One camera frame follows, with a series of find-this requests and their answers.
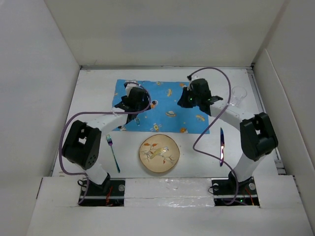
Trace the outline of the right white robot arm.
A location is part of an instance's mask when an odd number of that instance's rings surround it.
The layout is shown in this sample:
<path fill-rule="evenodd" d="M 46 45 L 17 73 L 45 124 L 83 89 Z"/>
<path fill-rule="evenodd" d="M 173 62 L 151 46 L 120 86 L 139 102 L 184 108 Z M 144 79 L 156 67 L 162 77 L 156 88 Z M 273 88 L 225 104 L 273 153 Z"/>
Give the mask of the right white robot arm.
<path fill-rule="evenodd" d="M 254 115 L 229 106 L 223 102 L 223 98 L 211 95 L 205 79 L 189 78 L 189 85 L 183 88 L 178 105 L 182 108 L 197 106 L 200 111 L 221 119 L 240 132 L 243 154 L 231 171 L 233 178 L 227 182 L 229 191 L 234 194 L 245 189 L 245 181 L 253 176 L 264 156 L 269 155 L 278 146 L 277 136 L 266 113 Z"/>

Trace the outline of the blue space-print cloth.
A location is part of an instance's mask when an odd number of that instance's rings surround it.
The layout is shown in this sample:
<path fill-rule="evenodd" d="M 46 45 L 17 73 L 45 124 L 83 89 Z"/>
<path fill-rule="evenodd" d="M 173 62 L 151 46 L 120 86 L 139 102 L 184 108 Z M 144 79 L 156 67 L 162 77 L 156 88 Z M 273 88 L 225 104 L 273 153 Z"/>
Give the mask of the blue space-print cloth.
<path fill-rule="evenodd" d="M 177 105 L 188 82 L 139 81 L 151 96 L 151 109 L 116 131 L 171 132 L 200 134 L 209 125 L 209 118 L 198 107 L 185 109 Z"/>

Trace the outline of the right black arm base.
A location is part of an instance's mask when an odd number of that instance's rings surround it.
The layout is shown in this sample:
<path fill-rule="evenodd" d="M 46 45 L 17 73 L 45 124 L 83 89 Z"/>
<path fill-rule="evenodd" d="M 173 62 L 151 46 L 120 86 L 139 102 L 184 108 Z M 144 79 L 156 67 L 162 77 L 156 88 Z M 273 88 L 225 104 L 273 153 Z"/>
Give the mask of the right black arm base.
<path fill-rule="evenodd" d="M 212 178 L 208 192 L 213 196 L 216 207 L 260 206 L 253 177 L 238 183 L 238 187 L 232 173 L 228 177 Z"/>

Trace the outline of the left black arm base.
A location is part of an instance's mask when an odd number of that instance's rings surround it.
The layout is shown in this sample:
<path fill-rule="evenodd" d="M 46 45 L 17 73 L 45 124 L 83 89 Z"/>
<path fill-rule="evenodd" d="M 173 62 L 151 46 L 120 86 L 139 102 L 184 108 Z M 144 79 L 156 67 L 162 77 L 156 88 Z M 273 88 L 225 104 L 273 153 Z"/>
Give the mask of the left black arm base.
<path fill-rule="evenodd" d="M 82 207 L 123 207 L 125 205 L 126 180 L 114 178 L 103 191 L 90 181 L 88 188 L 85 178 L 77 181 L 80 186 L 79 206 Z"/>

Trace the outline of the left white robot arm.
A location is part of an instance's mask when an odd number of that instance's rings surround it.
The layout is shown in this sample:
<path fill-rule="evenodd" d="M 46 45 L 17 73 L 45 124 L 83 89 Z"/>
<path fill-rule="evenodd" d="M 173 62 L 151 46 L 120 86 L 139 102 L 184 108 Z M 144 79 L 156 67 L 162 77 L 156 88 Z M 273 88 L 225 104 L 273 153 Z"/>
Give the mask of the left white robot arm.
<path fill-rule="evenodd" d="M 59 160 L 63 172 L 70 175 L 62 164 L 65 157 L 76 164 L 93 183 L 93 190 L 104 195 L 109 191 L 110 175 L 97 161 L 102 135 L 134 120 L 139 113 L 150 109 L 148 91 L 136 82 L 124 84 L 126 95 L 109 112 L 80 112 L 66 123 L 59 146 Z"/>

